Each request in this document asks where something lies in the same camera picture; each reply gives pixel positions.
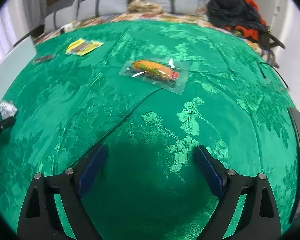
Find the plastic package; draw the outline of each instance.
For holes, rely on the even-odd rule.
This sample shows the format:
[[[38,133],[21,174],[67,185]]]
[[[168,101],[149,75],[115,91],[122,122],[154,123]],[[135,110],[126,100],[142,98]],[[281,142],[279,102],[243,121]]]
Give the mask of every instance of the plastic package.
[[[12,101],[1,101],[0,102],[0,114],[2,120],[7,119],[11,116],[15,116],[18,112]]]
[[[207,13],[207,6],[210,0],[198,0],[198,7],[196,10],[196,15],[203,16]]]
[[[60,28],[61,33],[69,33],[74,30],[75,23],[68,23]]]
[[[36,58],[32,61],[33,64],[39,64],[42,62],[46,62],[46,61],[50,61],[52,60],[56,55],[48,55],[48,56],[43,56],[43,57],[39,57]]]
[[[78,39],[69,45],[66,50],[66,54],[83,56],[90,51],[99,48],[102,44],[103,42],[100,41],[86,41],[84,39]]]
[[[189,62],[173,58],[128,61],[120,75],[138,78],[181,95],[189,78]]]

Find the black cable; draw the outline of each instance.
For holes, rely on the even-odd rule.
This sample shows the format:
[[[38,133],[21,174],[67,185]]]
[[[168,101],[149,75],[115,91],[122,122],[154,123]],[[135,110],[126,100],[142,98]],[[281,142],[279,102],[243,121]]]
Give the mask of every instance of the black cable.
[[[261,72],[263,78],[264,78],[265,80],[267,80],[266,75],[263,73],[263,71],[262,71],[262,69],[261,69],[261,67],[260,67],[259,65],[258,65],[258,68],[259,68],[259,70],[260,70],[260,72]]]
[[[133,112],[134,110],[136,110],[138,108],[138,106],[140,106],[149,96],[151,96],[152,94],[154,94],[155,92],[158,92],[159,90],[161,90],[163,88],[159,88],[153,92],[151,92],[149,95],[147,95],[145,98],[143,98],[124,118],[122,118],[122,120],[120,122],[118,122],[113,128],[111,128],[104,136],[102,136],[94,145],[92,145],[85,153],[84,155],[82,155],[78,160],[76,160],[74,163],[72,163],[70,165],[70,167],[74,167],[78,161],[81,158],[85,158],[90,151],[98,144],[101,143],[102,141],[104,141],[115,129],[117,129]]]
[[[262,63],[262,64],[266,64],[266,65],[271,66],[271,67],[274,69],[274,71],[276,71],[276,73],[279,75],[279,77],[281,78],[281,80],[284,82],[286,88],[287,88],[288,90],[290,90],[288,84],[284,81],[283,77],[279,74],[279,72],[278,72],[271,64],[266,63],[266,62],[261,62],[261,61],[260,61],[259,63]]]

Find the green damask fabric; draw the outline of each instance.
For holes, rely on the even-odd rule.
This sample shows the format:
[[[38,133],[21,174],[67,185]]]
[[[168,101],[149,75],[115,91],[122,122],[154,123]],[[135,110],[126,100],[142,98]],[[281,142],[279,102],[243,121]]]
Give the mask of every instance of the green damask fabric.
[[[78,38],[104,45],[66,55]],[[244,41],[191,24],[134,21],[76,30],[37,49],[38,57],[56,57],[29,63],[4,97],[19,108],[0,137],[0,212],[15,231],[33,175],[61,173],[100,139],[108,157],[82,202],[104,240],[195,239],[218,204],[192,160],[200,144],[242,175],[264,172],[282,231],[289,227],[297,177],[287,111],[293,103]],[[126,61],[151,57],[190,62],[182,95],[119,75]],[[226,236],[243,203],[244,196]]]

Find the corn toy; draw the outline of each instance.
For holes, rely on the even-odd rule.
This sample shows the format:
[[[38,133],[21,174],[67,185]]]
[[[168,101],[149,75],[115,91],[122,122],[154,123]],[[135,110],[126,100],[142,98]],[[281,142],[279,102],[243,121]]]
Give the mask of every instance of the corn toy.
[[[146,78],[163,82],[170,87],[176,85],[175,80],[179,77],[179,73],[173,71],[173,69],[149,60],[138,60],[132,65],[132,71],[136,73],[133,77],[143,75]]]

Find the bed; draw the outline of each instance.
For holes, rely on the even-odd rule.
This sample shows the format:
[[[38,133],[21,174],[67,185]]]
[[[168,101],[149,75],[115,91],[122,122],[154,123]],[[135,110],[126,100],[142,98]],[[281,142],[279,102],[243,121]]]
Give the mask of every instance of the bed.
[[[201,144],[226,168],[265,173],[287,230],[297,177],[287,110],[294,105],[257,49],[196,17],[99,20],[39,42],[38,57],[56,57],[29,63],[4,96],[19,108],[0,137],[0,213],[10,227],[16,231],[35,173],[59,174],[101,141],[106,164],[82,202],[105,240],[195,239],[218,204],[192,160]],[[104,44],[66,55],[78,38]],[[182,95],[119,75],[128,60],[150,57],[189,63]],[[56,203],[74,237],[57,196]],[[225,236],[243,204],[244,196]]]

